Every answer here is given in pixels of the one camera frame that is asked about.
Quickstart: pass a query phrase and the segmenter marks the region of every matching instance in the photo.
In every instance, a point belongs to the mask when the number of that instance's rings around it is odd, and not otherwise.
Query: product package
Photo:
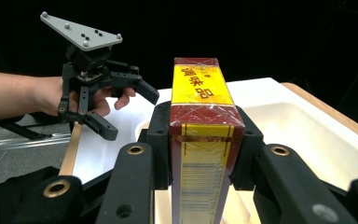
[[[218,224],[244,124],[215,58],[175,58],[172,223]]]

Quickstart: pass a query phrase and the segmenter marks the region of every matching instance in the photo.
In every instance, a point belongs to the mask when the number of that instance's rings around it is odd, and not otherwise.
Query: plastic wrap
[[[215,58],[174,60],[172,223],[220,223],[244,124]]]

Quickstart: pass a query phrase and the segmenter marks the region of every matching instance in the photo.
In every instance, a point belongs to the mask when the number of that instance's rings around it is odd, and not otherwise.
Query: table surface
[[[323,101],[319,100],[315,96],[311,95],[307,91],[304,91],[296,84],[284,82],[281,83],[285,88],[289,89],[290,91],[294,92],[310,104],[318,107],[321,109],[325,114],[329,115],[331,118],[335,119],[336,121],[340,122],[342,125],[346,126],[354,133],[358,134],[358,123],[354,120],[346,117],[342,113],[338,112],[333,107],[327,105]],[[62,168],[60,170],[60,175],[71,175],[74,171],[75,162],[76,162],[76,154],[78,149],[78,144],[81,136],[82,128],[81,125],[75,124],[75,127],[72,132],[71,140],[69,142],[67,151],[65,153]]]

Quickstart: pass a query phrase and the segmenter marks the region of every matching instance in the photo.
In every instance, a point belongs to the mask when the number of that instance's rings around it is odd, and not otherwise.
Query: gray metal plate
[[[110,47],[123,41],[120,34],[112,35],[105,31],[50,16],[47,12],[40,15],[40,20],[84,51]]]

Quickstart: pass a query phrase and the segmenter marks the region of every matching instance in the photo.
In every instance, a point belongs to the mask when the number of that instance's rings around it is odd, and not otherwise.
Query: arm
[[[95,112],[101,116],[109,114],[110,108],[105,97],[110,89],[95,94]],[[62,96],[61,77],[29,77],[0,73],[0,119],[7,119],[34,112],[45,112],[57,116],[57,108]],[[120,109],[135,96],[133,89],[124,90],[124,94],[115,103]],[[76,111],[78,95],[71,93],[70,109]]]

